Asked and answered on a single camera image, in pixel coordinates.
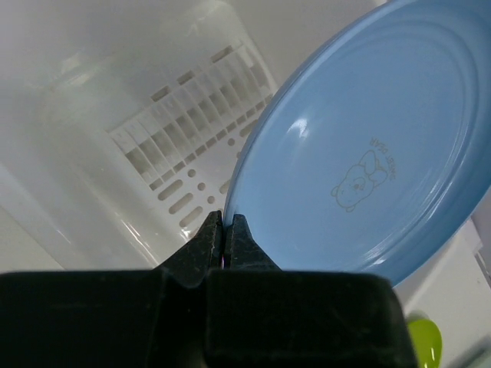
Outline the blue round plate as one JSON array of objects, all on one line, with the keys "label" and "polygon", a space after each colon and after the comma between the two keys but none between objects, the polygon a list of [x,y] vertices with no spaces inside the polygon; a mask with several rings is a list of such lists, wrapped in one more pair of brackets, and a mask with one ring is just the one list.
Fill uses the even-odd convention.
[{"label": "blue round plate", "polygon": [[244,145],[243,215],[284,270],[398,284],[490,188],[490,3],[392,1],[321,46]]}]

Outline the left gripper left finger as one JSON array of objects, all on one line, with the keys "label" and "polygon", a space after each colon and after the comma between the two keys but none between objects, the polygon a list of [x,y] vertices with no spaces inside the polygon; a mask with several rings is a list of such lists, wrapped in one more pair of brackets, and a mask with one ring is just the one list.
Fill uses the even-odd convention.
[{"label": "left gripper left finger", "polygon": [[222,214],[149,270],[1,276],[3,367],[203,367],[206,275]]}]

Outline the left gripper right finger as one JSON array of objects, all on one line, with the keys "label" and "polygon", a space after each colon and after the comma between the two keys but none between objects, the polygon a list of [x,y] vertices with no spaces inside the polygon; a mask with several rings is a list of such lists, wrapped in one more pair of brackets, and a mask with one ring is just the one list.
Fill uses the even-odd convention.
[{"label": "left gripper right finger", "polygon": [[211,367],[415,367],[390,282],[372,274],[282,271],[246,218],[227,229],[230,262],[206,277]]}]

